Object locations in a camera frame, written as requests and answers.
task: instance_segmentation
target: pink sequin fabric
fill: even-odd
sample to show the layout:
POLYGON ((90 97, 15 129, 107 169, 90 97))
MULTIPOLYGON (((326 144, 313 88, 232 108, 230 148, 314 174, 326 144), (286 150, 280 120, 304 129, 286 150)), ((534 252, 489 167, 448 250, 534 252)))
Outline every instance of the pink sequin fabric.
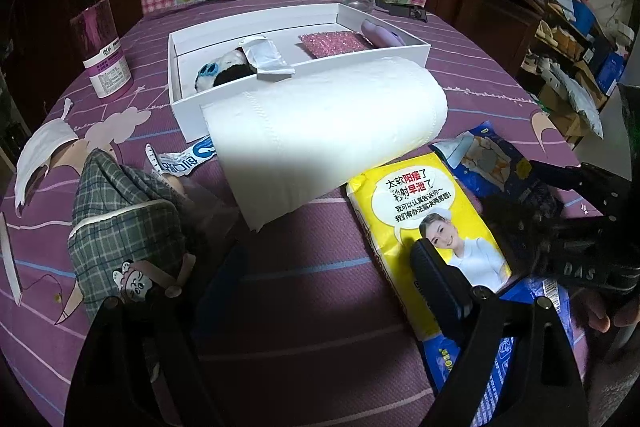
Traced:
POLYGON ((324 32, 300 35, 302 44, 315 58, 372 50, 373 45, 354 32, 324 32))

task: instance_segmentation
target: white uniform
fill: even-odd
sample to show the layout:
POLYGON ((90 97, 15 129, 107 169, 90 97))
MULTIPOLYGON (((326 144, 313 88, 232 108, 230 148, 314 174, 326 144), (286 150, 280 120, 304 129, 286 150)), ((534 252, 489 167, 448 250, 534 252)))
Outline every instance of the white uniform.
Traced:
POLYGON ((455 253, 447 263, 456 266, 465 275, 471 286, 486 286, 497 292, 506 282, 500 278, 500 268, 504 257, 495 250, 486 239, 465 239, 465 251, 462 257, 455 253))

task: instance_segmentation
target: plaid pouch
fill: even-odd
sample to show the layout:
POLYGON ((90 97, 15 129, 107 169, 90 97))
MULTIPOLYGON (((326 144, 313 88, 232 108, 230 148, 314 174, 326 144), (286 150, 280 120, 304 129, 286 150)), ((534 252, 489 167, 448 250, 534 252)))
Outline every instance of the plaid pouch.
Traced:
POLYGON ((150 174, 94 150, 76 192, 68 249, 87 314, 117 296, 143 300, 152 282, 181 286, 194 258, 180 222, 182 197, 150 174), (188 259, 181 270, 183 259, 188 259))

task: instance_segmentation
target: white paper roll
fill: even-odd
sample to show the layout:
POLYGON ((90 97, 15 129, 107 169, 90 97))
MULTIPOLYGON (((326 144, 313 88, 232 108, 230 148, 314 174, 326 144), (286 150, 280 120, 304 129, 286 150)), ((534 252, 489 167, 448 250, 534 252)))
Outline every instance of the white paper roll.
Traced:
POLYGON ((283 80, 202 108, 252 230, 434 139, 447 99, 405 58, 283 80))

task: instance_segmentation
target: yellow tissue pack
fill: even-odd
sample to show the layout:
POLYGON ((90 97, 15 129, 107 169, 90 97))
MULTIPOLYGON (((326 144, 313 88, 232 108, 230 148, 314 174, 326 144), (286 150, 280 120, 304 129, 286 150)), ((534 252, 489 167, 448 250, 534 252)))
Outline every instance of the yellow tissue pack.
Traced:
POLYGON ((472 285, 497 292, 511 276, 491 231, 435 153, 363 172, 347 183, 347 195, 420 341, 440 330, 409 264, 417 239, 429 240, 472 285))

